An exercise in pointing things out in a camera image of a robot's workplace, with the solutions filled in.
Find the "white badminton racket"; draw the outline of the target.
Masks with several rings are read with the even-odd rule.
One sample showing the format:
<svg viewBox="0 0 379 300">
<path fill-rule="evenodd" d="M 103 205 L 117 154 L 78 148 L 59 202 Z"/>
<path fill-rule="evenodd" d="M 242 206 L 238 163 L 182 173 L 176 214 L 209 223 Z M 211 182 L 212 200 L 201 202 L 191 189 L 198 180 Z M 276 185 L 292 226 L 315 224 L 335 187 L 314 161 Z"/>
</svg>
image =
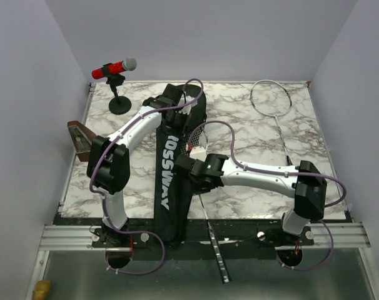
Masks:
<svg viewBox="0 0 379 300">
<path fill-rule="evenodd" d="M 197 129 L 194 133 L 194 136 L 188 140 L 188 145 L 187 145 L 187 150 L 190 153 L 191 149 L 196 146 L 203 146 L 206 150 L 208 148 L 208 136 L 205 133 L 204 127 L 200 127 Z M 220 273 L 220 278 L 223 284 L 228 284 L 231 282 L 231 277 L 228 272 L 228 268 L 226 267 L 226 263 L 224 260 L 224 257 L 221 254 L 220 251 L 220 245 L 218 240 L 216 239 L 216 234 L 215 231 L 210 223 L 210 220 L 208 218 L 208 214 L 206 212 L 206 208 L 203 202 L 203 199 L 200 194 L 198 194 L 198 198 L 201 203 L 201 207 L 203 209 L 204 215 L 205 215 L 205 220 L 206 220 L 206 227 L 208 230 L 208 235 L 210 238 L 210 244 L 213 248 L 214 255 L 215 255 L 215 260 L 217 263 L 217 267 Z"/>
</svg>

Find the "black racket bag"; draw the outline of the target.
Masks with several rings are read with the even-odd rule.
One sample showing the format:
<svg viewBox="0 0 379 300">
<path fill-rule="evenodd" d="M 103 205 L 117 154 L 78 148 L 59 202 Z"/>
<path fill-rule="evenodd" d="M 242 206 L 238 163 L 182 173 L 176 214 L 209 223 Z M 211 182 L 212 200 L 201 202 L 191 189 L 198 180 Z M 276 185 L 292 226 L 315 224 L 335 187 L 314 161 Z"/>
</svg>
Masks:
<svg viewBox="0 0 379 300">
<path fill-rule="evenodd" d="M 154 230 L 162 241 L 169 246 L 176 246 L 185 238 L 187 215 L 189 212 L 192 191 L 190 182 L 174 175 L 173 167 L 180 155 L 186 154 L 186 143 L 193 130 L 206 121 L 206 96 L 201 88 L 194 84 L 168 84 L 161 97 L 172 105 L 188 98 L 196 98 L 197 105 L 190 113 L 188 134 L 166 133 L 161 124 L 156 128 L 156 171 L 154 184 Z"/>
</svg>

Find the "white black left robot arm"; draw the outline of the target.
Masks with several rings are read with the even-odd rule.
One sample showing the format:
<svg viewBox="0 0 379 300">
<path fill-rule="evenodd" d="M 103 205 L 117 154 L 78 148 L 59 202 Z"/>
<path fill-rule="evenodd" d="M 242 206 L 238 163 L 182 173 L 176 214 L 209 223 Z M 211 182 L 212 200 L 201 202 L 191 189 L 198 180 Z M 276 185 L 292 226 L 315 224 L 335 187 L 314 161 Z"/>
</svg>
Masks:
<svg viewBox="0 0 379 300">
<path fill-rule="evenodd" d="M 195 92 L 192 99 L 188 99 L 191 88 L 195 88 Z M 162 94 L 146 99 L 123 127 L 108 137 L 96 136 L 93 140 L 87 166 L 89 190 L 101 196 L 103 223 L 109 227 L 106 239 L 113 246 L 123 246 L 128 239 L 128 232 L 123 227 L 128 220 L 123 189 L 131 174 L 131 153 L 160 125 L 182 131 L 202 94 L 203 88 L 190 82 L 167 84 Z"/>
</svg>

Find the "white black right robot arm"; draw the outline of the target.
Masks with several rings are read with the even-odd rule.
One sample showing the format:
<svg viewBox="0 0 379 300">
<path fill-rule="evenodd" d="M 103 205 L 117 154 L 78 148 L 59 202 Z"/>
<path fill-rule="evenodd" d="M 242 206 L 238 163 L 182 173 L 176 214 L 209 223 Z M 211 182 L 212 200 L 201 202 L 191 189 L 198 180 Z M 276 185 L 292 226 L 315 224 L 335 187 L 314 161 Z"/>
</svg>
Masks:
<svg viewBox="0 0 379 300">
<path fill-rule="evenodd" d="M 244 186 L 294 199 L 277 229 L 278 240 L 286 245 L 298 240 L 310 221 L 324 218 L 327 182 L 309 161 L 302 160 L 298 166 L 269 166 L 238 162 L 223 154 L 209 154 L 204 161 L 180 155 L 173 173 L 189 180 L 194 194 Z"/>
</svg>

